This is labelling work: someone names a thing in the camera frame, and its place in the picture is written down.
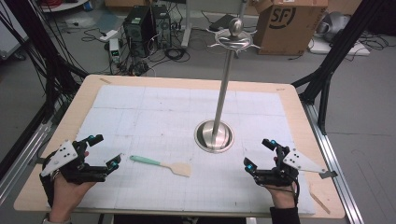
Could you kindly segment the person's left hand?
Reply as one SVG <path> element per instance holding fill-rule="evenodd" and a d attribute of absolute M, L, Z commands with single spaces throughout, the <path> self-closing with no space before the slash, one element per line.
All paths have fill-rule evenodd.
<path fill-rule="evenodd" d="M 69 183 L 62 175 L 57 175 L 54 179 L 54 199 L 49 218 L 55 221 L 71 219 L 72 212 L 94 185 L 95 182 L 79 185 Z"/>

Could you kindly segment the black metal frame post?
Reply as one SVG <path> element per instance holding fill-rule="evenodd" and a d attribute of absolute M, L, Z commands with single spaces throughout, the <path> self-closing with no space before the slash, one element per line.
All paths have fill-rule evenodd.
<path fill-rule="evenodd" d="M 7 21 L 6 16 L 0 13 L 0 21 L 28 53 L 36 72 L 46 80 L 44 86 L 46 100 L 42 111 L 44 121 L 47 121 L 55 113 L 55 103 L 60 96 L 72 96 L 78 91 L 80 85 L 73 74 L 81 78 L 89 74 L 61 56 L 51 41 L 33 0 L 2 0 L 0 5 L 2 3 L 7 5 L 35 48 L 32 50 Z"/>
<path fill-rule="evenodd" d="M 349 23 L 346 25 L 346 28 L 335 40 L 334 45 L 336 47 L 343 45 L 342 50 L 346 47 L 350 48 L 351 45 L 359 39 L 375 14 L 386 1 L 387 0 L 362 0 Z M 302 77 L 292 83 L 294 88 L 301 87 L 304 84 L 307 85 L 305 90 L 299 94 L 300 100 L 307 105 L 313 105 L 317 96 L 320 95 L 318 126 L 323 134 L 327 134 L 326 115 L 332 76 L 346 56 L 347 50 L 341 52 L 340 50 L 333 49 L 327 54 L 318 69 L 310 75 Z"/>

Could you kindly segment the steel utensil rack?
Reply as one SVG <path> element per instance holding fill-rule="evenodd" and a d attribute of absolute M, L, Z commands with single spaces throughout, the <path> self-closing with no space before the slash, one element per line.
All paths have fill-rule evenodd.
<path fill-rule="evenodd" d="M 215 43 L 211 45 L 211 48 L 223 47 L 226 49 L 226 59 L 220 82 L 215 118 L 202 121 L 195 128 L 194 140 L 206 152 L 221 153 L 228 150 L 234 141 L 233 129 L 229 124 L 221 120 L 233 57 L 238 55 L 241 50 L 249 48 L 259 49 L 260 47 L 253 43 L 252 37 L 255 32 L 246 32 L 244 30 L 244 23 L 240 18 L 232 19 L 227 28 L 211 33 L 215 39 Z"/>

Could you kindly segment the aluminium frame rail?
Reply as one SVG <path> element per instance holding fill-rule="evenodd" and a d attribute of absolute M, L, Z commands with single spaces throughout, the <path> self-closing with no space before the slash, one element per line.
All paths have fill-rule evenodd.
<path fill-rule="evenodd" d="M 51 128 L 52 123 L 48 121 L 47 123 L 40 123 L 27 133 L 21 143 L 21 152 L 0 179 L 0 206 L 5 202 L 27 166 L 32 162 L 32 159 L 49 135 Z"/>
<path fill-rule="evenodd" d="M 309 120 L 312 131 L 318 142 L 319 149 L 326 166 L 337 173 L 332 179 L 338 196 L 346 212 L 349 224 L 364 224 L 359 207 L 357 206 L 349 188 L 344 172 L 333 151 L 331 141 L 327 134 L 323 134 L 318 126 L 318 112 L 313 105 L 303 104 L 304 112 Z"/>

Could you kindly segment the white power strip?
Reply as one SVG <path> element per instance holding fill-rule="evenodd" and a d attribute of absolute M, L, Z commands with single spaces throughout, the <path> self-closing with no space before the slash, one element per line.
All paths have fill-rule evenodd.
<path fill-rule="evenodd" d="M 112 38 L 114 35 L 118 33 L 117 30 L 110 30 L 108 31 L 105 35 L 100 37 L 101 41 L 108 41 L 110 38 Z"/>

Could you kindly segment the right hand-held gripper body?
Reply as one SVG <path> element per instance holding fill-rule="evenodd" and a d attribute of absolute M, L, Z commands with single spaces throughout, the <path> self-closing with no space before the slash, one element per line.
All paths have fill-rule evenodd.
<path fill-rule="evenodd" d="M 259 186 L 290 186 L 293 182 L 298 183 L 300 171 L 318 173 L 322 179 L 337 176 L 335 171 L 322 168 L 296 148 L 290 149 L 277 144 L 274 152 L 276 153 L 276 166 L 270 170 L 261 170 L 257 167 L 256 174 L 253 175 L 253 179 Z"/>

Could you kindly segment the flat white board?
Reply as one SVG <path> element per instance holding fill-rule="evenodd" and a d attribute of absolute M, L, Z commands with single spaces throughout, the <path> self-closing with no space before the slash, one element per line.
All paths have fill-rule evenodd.
<path fill-rule="evenodd" d="M 359 41 L 355 42 L 351 45 L 351 47 L 346 47 L 342 50 L 343 45 L 340 47 L 336 47 L 335 45 L 331 46 L 330 42 L 327 42 L 323 38 L 312 37 L 307 49 L 314 54 L 328 54 L 331 50 L 340 50 L 343 52 L 347 50 L 348 56 L 368 56 L 370 54 L 370 50 L 368 50 L 363 44 Z"/>

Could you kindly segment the flat black device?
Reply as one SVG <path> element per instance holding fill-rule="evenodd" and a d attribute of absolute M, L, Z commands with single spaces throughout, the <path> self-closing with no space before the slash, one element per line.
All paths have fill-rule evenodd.
<path fill-rule="evenodd" d="M 218 19 L 217 21 L 213 22 L 208 27 L 208 29 L 213 32 L 217 32 L 222 29 L 228 29 L 229 24 L 230 24 L 231 20 L 233 20 L 233 19 L 234 19 L 233 15 L 226 14 L 226 15 L 222 16 L 220 19 Z"/>

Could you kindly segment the white bench power supply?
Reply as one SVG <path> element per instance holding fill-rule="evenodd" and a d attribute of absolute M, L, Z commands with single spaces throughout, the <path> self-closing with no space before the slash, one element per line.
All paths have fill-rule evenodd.
<path fill-rule="evenodd" d="M 109 40 L 109 56 L 113 63 L 120 62 L 120 44 L 117 38 L 111 38 Z"/>

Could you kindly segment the grey metal stand post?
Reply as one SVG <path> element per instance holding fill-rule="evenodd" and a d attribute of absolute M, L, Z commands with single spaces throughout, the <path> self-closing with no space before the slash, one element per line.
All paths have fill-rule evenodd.
<path fill-rule="evenodd" d="M 189 45 L 191 37 L 191 0 L 186 0 L 186 25 L 184 29 L 183 38 L 181 41 L 181 47 L 186 49 Z"/>

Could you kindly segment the slim black computer tower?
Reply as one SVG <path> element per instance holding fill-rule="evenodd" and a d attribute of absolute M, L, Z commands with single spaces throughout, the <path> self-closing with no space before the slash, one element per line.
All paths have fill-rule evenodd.
<path fill-rule="evenodd" d="M 158 49 L 168 49 L 172 47 L 170 16 L 165 5 L 152 5 L 154 30 Z"/>

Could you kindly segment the grey domed appliance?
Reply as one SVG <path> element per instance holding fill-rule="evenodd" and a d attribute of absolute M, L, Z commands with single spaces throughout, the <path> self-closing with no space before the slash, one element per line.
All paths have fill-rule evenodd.
<path fill-rule="evenodd" d="M 346 28 L 349 21 L 350 17 L 341 12 L 327 13 L 317 27 L 316 36 L 331 42 L 340 31 Z"/>

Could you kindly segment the green-handled wooden spatula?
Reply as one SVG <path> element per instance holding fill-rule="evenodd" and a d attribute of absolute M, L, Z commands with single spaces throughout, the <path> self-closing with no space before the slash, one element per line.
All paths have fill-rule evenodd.
<path fill-rule="evenodd" d="M 171 170 L 174 175 L 181 175 L 190 177 L 191 176 L 191 167 L 187 163 L 183 162 L 174 162 L 174 163 L 164 163 L 160 161 L 155 161 L 146 157 L 132 155 L 130 157 L 132 161 L 138 161 L 146 164 L 157 165 L 161 167 L 165 167 Z"/>

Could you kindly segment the large black computer tower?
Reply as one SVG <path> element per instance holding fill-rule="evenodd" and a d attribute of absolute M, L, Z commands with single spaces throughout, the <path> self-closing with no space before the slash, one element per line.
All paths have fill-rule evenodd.
<path fill-rule="evenodd" d="M 154 37 L 151 9 L 149 6 L 134 6 L 123 22 L 127 42 L 134 56 L 147 57 L 148 43 Z"/>

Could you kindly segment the thin wooden stick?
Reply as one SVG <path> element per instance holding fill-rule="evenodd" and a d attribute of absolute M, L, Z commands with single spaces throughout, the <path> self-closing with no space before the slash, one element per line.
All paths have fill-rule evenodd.
<path fill-rule="evenodd" d="M 320 198 L 312 191 L 309 191 L 312 199 L 327 213 L 330 214 L 330 209 L 320 200 Z"/>

